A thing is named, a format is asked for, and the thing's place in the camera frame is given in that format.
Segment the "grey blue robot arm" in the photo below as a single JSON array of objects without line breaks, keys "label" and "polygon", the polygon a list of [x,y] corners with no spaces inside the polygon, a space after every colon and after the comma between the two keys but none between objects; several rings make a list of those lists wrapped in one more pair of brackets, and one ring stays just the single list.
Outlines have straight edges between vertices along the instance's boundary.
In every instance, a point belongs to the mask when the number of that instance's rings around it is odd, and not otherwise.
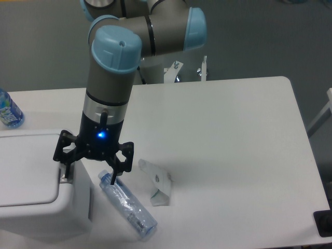
[{"label": "grey blue robot arm", "polygon": [[63,130],[53,159],[70,181],[82,158],[105,161],[111,182],[132,169],[134,144],[119,143],[142,58],[204,46],[206,18],[185,1],[81,1],[91,22],[90,67],[79,133]]}]

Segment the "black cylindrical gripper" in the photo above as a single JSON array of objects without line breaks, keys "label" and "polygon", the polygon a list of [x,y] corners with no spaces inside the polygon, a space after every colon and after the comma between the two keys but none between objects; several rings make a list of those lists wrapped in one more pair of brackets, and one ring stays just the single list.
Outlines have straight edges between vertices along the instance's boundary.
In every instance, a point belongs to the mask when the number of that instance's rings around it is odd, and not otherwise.
[{"label": "black cylindrical gripper", "polygon": [[[82,113],[80,129],[77,136],[67,130],[62,130],[53,155],[53,160],[65,165],[65,179],[70,176],[72,163],[85,157],[87,159],[103,161],[113,169],[110,185],[113,185],[117,176],[123,172],[131,172],[134,157],[134,143],[119,144],[123,121],[116,124],[107,124],[101,127]],[[75,145],[73,149],[65,152],[65,148]],[[123,162],[116,153],[121,152],[125,157]]]}]

